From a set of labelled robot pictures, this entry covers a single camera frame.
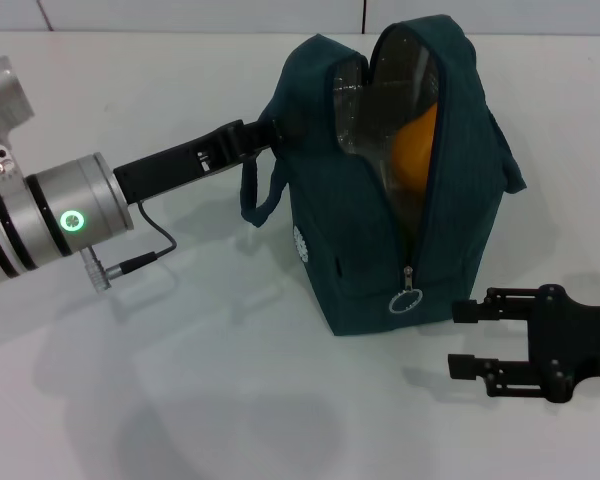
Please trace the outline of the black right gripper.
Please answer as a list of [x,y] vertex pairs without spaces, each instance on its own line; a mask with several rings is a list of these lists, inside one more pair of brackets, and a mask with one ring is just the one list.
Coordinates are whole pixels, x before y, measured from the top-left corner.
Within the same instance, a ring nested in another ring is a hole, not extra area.
[[449,354],[454,380],[484,381],[489,397],[566,403],[584,380],[600,377],[600,306],[574,301],[560,285],[489,288],[482,302],[452,305],[454,323],[527,321],[529,362]]

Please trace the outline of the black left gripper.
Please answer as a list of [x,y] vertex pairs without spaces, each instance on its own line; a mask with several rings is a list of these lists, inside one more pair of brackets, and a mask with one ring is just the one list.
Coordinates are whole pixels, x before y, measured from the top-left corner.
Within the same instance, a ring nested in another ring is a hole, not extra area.
[[237,120],[198,139],[116,167],[113,174],[128,205],[255,159],[275,146],[281,133],[275,120]]

